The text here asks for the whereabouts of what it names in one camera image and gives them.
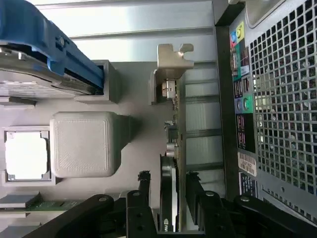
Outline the green RAM stick white label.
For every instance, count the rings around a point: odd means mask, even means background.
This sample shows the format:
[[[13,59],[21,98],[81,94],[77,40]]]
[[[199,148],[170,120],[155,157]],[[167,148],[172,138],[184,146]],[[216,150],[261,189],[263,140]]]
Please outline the green RAM stick white label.
[[[64,212],[82,202],[82,200],[44,200],[39,192],[11,193],[0,198],[0,212]]]

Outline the black open PC case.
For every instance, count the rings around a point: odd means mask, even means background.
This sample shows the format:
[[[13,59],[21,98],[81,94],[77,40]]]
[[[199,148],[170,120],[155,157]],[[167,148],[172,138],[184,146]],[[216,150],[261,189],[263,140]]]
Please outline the black open PC case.
[[[317,0],[214,0],[238,238],[317,238]]]

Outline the silver hard disk drive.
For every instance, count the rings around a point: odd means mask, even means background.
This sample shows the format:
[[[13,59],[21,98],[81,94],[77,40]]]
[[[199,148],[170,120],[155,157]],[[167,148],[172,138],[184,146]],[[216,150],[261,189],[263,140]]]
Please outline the silver hard disk drive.
[[[51,72],[39,56],[30,56],[15,45],[0,45],[0,96],[63,99],[101,92],[98,86],[72,73],[60,76]]]

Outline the blue disk carrier bracket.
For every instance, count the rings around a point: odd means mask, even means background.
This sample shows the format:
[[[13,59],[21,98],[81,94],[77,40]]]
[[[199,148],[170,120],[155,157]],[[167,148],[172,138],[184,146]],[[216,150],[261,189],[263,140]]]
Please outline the blue disk carrier bracket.
[[[30,56],[39,53],[55,74],[72,73],[104,92],[105,73],[52,21],[26,0],[0,0],[0,45],[17,46]]]

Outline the silver CPU chip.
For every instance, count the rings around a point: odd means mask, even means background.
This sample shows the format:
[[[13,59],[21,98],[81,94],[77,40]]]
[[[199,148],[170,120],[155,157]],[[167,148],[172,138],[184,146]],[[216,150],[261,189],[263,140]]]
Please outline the silver CPU chip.
[[[48,172],[47,140],[40,132],[17,132],[5,142],[8,175],[15,179],[42,179]]]

